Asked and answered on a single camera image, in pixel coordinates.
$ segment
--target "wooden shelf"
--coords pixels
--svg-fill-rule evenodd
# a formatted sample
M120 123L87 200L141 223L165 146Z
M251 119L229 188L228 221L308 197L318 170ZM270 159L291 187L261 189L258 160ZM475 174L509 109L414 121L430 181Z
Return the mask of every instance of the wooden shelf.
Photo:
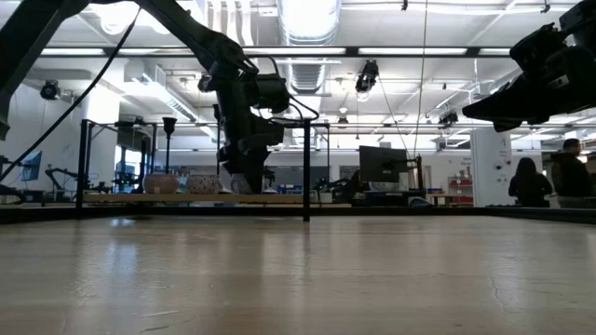
M85 194L84 202L229 202L302 204L301 195L284 194Z

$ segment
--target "white wall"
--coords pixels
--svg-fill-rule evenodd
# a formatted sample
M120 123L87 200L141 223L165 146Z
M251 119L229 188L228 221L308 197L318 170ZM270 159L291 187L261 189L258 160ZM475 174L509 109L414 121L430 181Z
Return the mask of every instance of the white wall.
M25 85L19 86L10 101L8 114L10 130L7 140L0 141L0 154L9 160L17 159L69 106L69 103L61 100L45 101L39 96L39 90ZM55 168L76 171L81 117L82 109L74 109L71 115L36 149L43 152L37 181L21 182L20 168L16 167L2 183L20 189L51 191L52 182L44 173L48 164ZM56 175L56 179L59 183L64 181L63 175L60 174ZM66 188L73 190L75 182L67 182Z

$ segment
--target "person with dark hair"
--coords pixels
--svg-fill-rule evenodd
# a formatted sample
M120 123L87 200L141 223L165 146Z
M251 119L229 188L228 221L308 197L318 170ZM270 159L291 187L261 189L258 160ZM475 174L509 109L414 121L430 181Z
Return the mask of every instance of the person with dark hair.
M581 153L578 139L568 139L562 145L562 153L551 156L552 182L559 196L585 197L592 194L592 183L586 165L577 157Z
M544 196L551 193L550 182L536 171L532 158L522 158L509 184L509 195L517 196L518 204L524 207L548 208L549 201Z

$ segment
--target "camera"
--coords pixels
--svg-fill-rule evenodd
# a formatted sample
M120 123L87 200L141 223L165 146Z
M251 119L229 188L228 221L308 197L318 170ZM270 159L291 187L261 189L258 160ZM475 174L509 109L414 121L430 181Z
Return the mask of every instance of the camera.
M41 97L47 101L58 100L62 95L62 90L58 86L58 80L47 80L46 84L41 87L39 95L41 95Z

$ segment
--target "white pillar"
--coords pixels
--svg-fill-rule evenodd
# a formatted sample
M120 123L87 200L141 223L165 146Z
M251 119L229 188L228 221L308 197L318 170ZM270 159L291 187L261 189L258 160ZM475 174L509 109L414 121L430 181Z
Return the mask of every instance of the white pillar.
M497 133L491 128L473 130L471 149L474 206L512 205L513 198L508 195L513 171L509 132Z
M120 98L108 88L96 86L83 102L83 116L91 121L114 123L120 113ZM89 179L95 185L114 179L117 134L112 130L93 128L89 160Z

